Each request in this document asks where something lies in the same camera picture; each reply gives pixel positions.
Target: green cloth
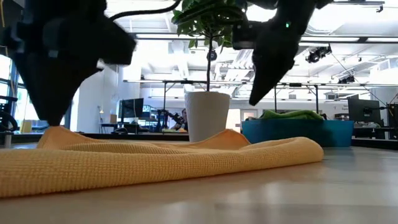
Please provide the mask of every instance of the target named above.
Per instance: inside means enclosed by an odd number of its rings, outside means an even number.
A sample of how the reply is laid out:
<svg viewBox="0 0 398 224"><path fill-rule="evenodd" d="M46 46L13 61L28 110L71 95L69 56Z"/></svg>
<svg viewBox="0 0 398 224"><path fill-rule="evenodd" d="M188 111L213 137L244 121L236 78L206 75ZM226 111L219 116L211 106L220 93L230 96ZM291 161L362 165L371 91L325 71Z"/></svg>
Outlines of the green cloth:
<svg viewBox="0 0 398 224"><path fill-rule="evenodd" d="M279 114L270 110L266 110L260 119L318 119L323 120L322 116L310 110L293 111L289 113Z"/></svg>

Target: ceiling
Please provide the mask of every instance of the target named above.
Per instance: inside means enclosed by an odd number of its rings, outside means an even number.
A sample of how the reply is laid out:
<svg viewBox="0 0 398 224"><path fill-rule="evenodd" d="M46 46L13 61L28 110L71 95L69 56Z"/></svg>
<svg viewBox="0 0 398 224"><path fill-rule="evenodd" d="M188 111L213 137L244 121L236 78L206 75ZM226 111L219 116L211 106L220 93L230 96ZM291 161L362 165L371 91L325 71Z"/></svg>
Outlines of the ceiling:
<svg viewBox="0 0 398 224"><path fill-rule="evenodd" d="M398 36L398 1L387 0L384 10L376 12L378 6L340 6L329 5L315 11L306 35L338 36ZM108 0L106 14L130 10L160 9L173 4L173 1L156 0ZM266 21L275 11L249 8L250 20ZM174 34L176 26L171 23L172 13L123 17L117 23L127 32L148 34ZM339 77L354 72L364 83L371 69L390 58L398 57L398 44L331 44L333 55L327 55L318 63L305 61L308 51L316 46L301 46L295 58L295 66L286 74L284 82L322 82L336 83ZM204 80L207 66L207 47L203 42L198 48L188 49L187 40L139 40L135 54L139 54L142 75L145 79ZM240 81L253 79L252 50L224 49L211 63L213 80Z"/></svg>

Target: potted plant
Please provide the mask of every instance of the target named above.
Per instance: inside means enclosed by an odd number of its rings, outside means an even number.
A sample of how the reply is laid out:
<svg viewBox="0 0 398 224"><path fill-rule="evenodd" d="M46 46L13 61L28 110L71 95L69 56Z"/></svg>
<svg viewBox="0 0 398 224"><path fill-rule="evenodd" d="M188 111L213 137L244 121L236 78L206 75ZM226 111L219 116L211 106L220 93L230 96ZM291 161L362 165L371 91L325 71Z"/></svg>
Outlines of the potted plant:
<svg viewBox="0 0 398 224"><path fill-rule="evenodd" d="M211 61L215 60L216 42L221 51L232 47L232 25L246 19L245 13L235 5L235 0L183 0L182 10L174 11L172 22L178 25L177 34L205 37L209 46L207 54L206 91L185 95L190 140L204 140L225 129L229 110L229 95L210 92ZM192 39L189 47L197 47Z"/></svg>

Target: plant stem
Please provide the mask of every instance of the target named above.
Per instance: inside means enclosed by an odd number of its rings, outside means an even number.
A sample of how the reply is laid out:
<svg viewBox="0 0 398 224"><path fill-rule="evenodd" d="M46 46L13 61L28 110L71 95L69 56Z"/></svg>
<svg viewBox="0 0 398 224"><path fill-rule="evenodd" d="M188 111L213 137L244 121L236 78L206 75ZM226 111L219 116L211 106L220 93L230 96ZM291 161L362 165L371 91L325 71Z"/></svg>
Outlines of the plant stem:
<svg viewBox="0 0 398 224"><path fill-rule="evenodd" d="M213 35L212 34L210 34L209 40L210 40L210 42L209 42L209 54L208 54L208 57L207 57L207 74L206 74L206 77L207 77L207 82L206 82L207 91L210 91L210 69L211 69L211 57L210 57L210 55L211 55L211 50L213 49Z"/></svg>

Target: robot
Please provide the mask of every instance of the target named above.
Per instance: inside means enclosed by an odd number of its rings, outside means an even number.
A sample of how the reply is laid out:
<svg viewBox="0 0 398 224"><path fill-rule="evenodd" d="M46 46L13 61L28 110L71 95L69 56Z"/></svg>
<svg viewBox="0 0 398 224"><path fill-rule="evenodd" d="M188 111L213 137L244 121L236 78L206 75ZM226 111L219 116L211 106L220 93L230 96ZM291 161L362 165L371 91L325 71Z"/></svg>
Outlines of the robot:
<svg viewBox="0 0 398 224"><path fill-rule="evenodd" d="M114 23L123 16L156 14L175 9L130 11L106 17L106 0L25 0L20 21L5 29L7 46L37 115L58 126L84 79L104 63L128 65L136 46L133 37ZM234 49L254 49L256 76L249 103L256 105L293 67L301 36L313 11L333 0L249 0L277 9L267 22L242 22L233 27ZM245 0L236 0L247 5Z"/></svg>

